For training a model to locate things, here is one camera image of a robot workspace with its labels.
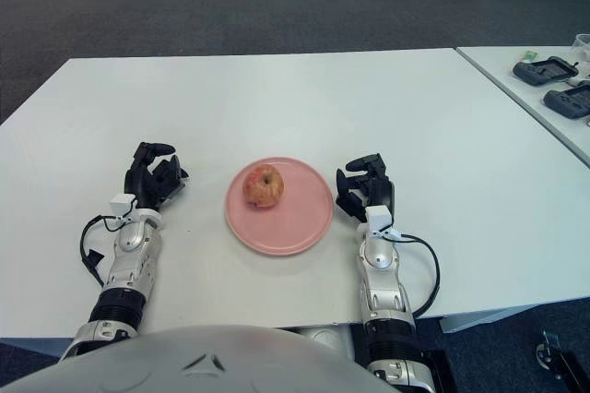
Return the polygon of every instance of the table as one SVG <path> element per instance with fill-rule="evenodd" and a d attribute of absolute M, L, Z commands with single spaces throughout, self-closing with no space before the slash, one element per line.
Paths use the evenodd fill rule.
<path fill-rule="evenodd" d="M 549 90 L 567 90 L 571 87 L 564 82 L 540 87 L 529 86 L 512 73 L 513 66 L 521 60 L 525 51 L 537 52 L 536 61 L 559 56 L 577 66 L 580 79 L 590 79 L 590 63 L 584 62 L 579 53 L 571 47 L 459 47 L 457 51 L 471 62 L 479 71 L 491 79 L 527 112 L 537 119 L 549 132 L 590 167 L 590 127 L 589 117 L 568 119 L 553 112 L 543 102 Z"/>
<path fill-rule="evenodd" d="M 108 214 L 144 140 L 175 146 L 191 178 L 162 210 L 142 332 L 360 321 L 355 222 L 339 209 L 324 239 L 290 257 L 258 255 L 226 225 L 231 178 L 275 155 L 308 162 L 334 193 L 337 167 L 383 155 L 396 228 L 441 262 L 425 316 L 590 295 L 590 169 L 452 49 L 74 59 L 0 126 L 0 337 L 71 337 L 88 320 L 99 287 L 79 235 Z M 87 244 L 108 252 L 112 237 L 97 229 Z M 431 259 L 399 250 L 416 308 Z"/>

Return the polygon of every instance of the pink plate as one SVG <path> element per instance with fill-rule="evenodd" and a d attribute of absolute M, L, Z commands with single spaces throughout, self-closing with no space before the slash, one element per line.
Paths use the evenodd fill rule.
<path fill-rule="evenodd" d="M 261 164 L 277 167 L 285 190 L 271 208 L 257 208 L 242 194 L 246 175 Z M 267 255 L 285 256 L 307 250 L 327 232 L 332 220 L 332 193 L 324 178 L 304 162 L 266 158 L 233 178 L 225 201 L 226 220 L 238 238 Z"/>

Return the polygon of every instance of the red apple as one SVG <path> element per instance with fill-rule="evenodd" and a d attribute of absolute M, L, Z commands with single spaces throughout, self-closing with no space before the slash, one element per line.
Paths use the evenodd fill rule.
<path fill-rule="evenodd" d="M 270 164 L 259 165 L 249 172 L 242 185 L 242 193 L 246 200 L 257 207 L 274 206 L 284 189 L 282 176 Z"/>

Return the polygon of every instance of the floor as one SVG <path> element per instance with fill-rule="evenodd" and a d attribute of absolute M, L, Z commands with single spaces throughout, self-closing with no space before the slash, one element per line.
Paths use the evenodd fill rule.
<path fill-rule="evenodd" d="M 0 0 L 0 122 L 71 57 L 569 45 L 590 0 Z M 460 392 L 564 392 L 534 347 L 546 328 L 590 369 L 590 300 L 443 335 Z M 55 363 L 0 345 L 0 386 Z"/>

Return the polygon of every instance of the cable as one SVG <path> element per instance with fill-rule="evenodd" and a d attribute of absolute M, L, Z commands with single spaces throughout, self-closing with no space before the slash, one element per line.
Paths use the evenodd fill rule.
<path fill-rule="evenodd" d="M 436 295 L 438 294 L 439 289 L 441 288 L 441 268 L 439 267 L 439 259 L 436 256 L 436 253 L 434 253 L 434 250 L 432 249 L 430 244 L 428 244 L 423 239 L 418 238 L 418 236 L 413 236 L 411 234 L 402 234 L 402 238 L 407 238 L 410 241 L 395 241 L 393 239 L 387 239 L 387 238 L 382 237 L 382 239 L 385 239 L 385 241 L 389 241 L 390 243 L 399 243 L 399 244 L 420 243 L 422 245 L 425 245 L 429 249 L 429 251 L 431 252 L 432 259 L 434 260 L 434 267 L 436 268 L 436 281 L 434 282 L 434 287 L 432 288 L 431 294 L 429 295 L 426 302 L 418 310 L 416 310 L 413 314 L 414 318 L 418 319 L 429 308 L 431 308 L 431 305 L 434 302 L 434 300 L 436 299 Z"/>
<path fill-rule="evenodd" d="M 133 198 L 133 200 L 131 201 L 131 204 L 130 204 L 129 209 L 122 216 L 123 219 L 126 218 L 129 215 L 129 213 L 132 212 L 134 202 L 136 202 L 136 197 Z M 116 220 L 116 219 L 117 219 L 117 217 L 115 217 L 115 216 L 97 215 L 97 216 L 95 216 L 94 218 L 92 218 L 91 220 L 88 221 L 88 223 L 86 224 L 86 226 L 82 230 L 82 235 L 80 237 L 80 256 L 82 257 L 82 263 L 84 264 L 84 267 L 86 267 L 86 269 L 88 270 L 88 272 L 100 284 L 101 287 L 104 285 L 104 282 L 102 282 L 102 279 L 100 278 L 99 272 L 96 270 L 96 266 L 99 264 L 100 260 L 104 258 L 104 255 L 102 255 L 99 252 L 96 252 L 94 250 L 89 250 L 88 251 L 88 254 L 86 254 L 84 252 L 84 238 L 86 237 L 86 234 L 88 233 L 88 231 L 90 230 L 90 228 L 94 224 L 96 224 L 97 222 L 99 222 L 99 221 L 104 222 L 104 227 L 109 232 L 117 232 L 117 231 L 121 230 L 125 225 L 127 225 L 129 223 L 129 222 L 122 221 L 121 225 L 118 226 L 117 228 L 115 228 L 115 229 L 109 228 L 109 225 L 107 224 L 107 220 Z"/>

